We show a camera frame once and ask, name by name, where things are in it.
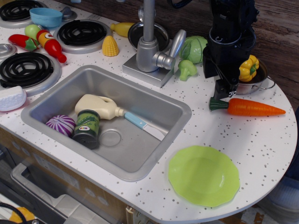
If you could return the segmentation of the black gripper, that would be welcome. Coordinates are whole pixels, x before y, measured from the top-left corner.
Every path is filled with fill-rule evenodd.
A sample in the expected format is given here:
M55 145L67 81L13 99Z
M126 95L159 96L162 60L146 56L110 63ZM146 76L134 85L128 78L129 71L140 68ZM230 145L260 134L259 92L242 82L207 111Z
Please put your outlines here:
M239 66L245 62L255 46L253 30L244 30L232 40L225 40L211 30L203 50L205 78L219 76L215 82L214 98L231 98L239 84Z

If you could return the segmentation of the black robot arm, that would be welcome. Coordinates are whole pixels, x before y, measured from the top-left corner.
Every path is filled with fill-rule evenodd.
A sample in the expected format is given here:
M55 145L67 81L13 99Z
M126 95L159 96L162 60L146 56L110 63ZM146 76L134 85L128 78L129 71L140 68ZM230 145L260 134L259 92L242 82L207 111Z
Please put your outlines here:
M206 78L219 76L215 82L214 99L236 94L239 67L249 59L256 43L252 23L259 11L253 0L211 0L213 26L203 50L203 70Z

